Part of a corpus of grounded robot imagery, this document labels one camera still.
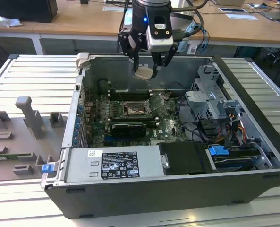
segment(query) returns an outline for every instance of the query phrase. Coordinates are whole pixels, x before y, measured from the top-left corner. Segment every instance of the wooden desk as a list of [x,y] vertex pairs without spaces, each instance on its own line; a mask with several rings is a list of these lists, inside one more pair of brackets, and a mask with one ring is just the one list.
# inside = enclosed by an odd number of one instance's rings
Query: wooden desk
[[[0,26],[0,36],[27,37],[33,40],[36,52],[44,54],[43,38],[116,40],[122,12],[103,11],[103,3],[57,0],[58,13],[52,23],[22,22],[23,26]],[[202,13],[218,13],[218,6],[209,2],[199,10]],[[280,47],[280,23],[263,15],[252,14],[258,20],[230,19],[225,14],[202,14],[204,28],[210,33],[210,44],[234,46]],[[191,37],[200,40],[202,32]]]

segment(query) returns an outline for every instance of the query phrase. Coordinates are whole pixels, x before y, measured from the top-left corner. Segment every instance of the robotic arm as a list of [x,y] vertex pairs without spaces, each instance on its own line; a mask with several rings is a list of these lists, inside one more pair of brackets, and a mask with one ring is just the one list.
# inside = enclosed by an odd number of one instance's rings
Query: robotic arm
[[[190,7],[172,8],[170,0],[132,0],[132,28],[129,31],[121,29],[118,38],[124,55],[133,61],[133,71],[137,78],[150,80],[156,77],[158,69],[171,61],[179,42],[201,30],[204,22],[197,9],[207,1],[195,7],[190,0],[186,0]],[[200,19],[200,26],[191,33],[171,28],[170,13],[183,11],[194,11]],[[154,63],[152,75],[151,71],[139,68],[140,50],[151,51]]]

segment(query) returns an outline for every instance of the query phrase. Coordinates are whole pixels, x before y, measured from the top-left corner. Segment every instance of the power supply label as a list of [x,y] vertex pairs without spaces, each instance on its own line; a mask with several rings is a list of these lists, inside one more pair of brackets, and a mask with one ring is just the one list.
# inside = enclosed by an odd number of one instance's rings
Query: power supply label
[[101,178],[103,180],[140,177],[136,152],[103,153]]

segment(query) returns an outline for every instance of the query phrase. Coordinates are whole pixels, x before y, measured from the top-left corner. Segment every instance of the paper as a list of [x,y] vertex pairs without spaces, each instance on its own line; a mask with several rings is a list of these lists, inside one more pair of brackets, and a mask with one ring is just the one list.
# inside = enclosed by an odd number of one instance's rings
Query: paper
[[0,25],[9,28],[10,26],[20,26],[22,23],[18,19],[8,19],[0,16]]
[[230,14],[226,13],[226,16],[230,19],[241,19],[241,20],[258,20],[256,17],[251,15],[240,15],[240,14]]

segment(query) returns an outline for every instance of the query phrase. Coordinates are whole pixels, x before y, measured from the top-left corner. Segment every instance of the slotted metal surface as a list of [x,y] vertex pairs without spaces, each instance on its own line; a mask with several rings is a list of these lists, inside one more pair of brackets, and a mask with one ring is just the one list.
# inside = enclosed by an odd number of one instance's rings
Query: slotted metal surface
[[53,111],[68,115],[77,75],[76,56],[20,55],[0,76],[0,111],[22,116],[15,102],[19,96],[30,96],[41,116]]
[[[238,81],[280,134],[279,88],[254,63],[246,62],[244,59],[231,60],[226,58],[223,60],[232,72],[237,71],[234,75]],[[229,86],[224,84],[224,87],[230,97],[236,99]]]

